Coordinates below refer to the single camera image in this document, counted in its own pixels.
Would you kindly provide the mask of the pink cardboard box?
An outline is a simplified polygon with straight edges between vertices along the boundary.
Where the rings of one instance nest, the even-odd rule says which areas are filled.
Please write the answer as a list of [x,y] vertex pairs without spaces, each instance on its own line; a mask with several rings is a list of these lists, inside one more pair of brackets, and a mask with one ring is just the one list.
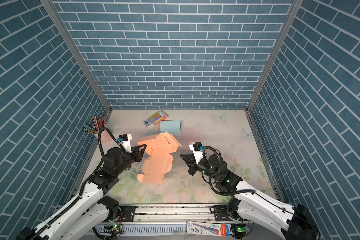
[[149,155],[144,160],[142,174],[137,175],[141,183],[162,184],[165,174],[172,169],[172,153],[177,152],[182,145],[170,133],[160,133],[143,137],[139,145],[147,145],[145,153]]

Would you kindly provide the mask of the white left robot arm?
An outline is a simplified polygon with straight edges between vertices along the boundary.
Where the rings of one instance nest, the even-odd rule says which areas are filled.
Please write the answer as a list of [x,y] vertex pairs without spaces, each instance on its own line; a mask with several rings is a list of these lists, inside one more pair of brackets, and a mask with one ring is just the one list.
[[119,201],[107,196],[118,182],[119,175],[130,169],[133,163],[143,159],[145,144],[126,152],[123,147],[114,147],[102,154],[94,172],[85,179],[79,193],[60,210],[33,229],[24,228],[18,240],[62,240],[80,238],[89,229],[105,220],[118,221]]

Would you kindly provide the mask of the light blue paper box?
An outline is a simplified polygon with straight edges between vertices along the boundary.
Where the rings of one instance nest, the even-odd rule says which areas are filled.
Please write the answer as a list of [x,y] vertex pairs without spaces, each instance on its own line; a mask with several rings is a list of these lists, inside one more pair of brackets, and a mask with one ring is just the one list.
[[170,133],[172,135],[181,135],[181,120],[165,120],[160,123],[160,133]]

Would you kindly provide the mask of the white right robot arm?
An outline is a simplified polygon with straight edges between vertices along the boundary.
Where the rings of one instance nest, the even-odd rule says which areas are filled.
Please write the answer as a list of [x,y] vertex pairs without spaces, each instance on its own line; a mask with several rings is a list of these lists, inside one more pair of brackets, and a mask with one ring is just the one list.
[[211,190],[230,197],[224,215],[234,221],[249,220],[272,231],[284,240],[318,240],[321,233],[309,209],[296,207],[276,200],[248,184],[227,168],[221,156],[213,154],[209,159],[197,161],[193,154],[181,154],[189,174],[202,174]]

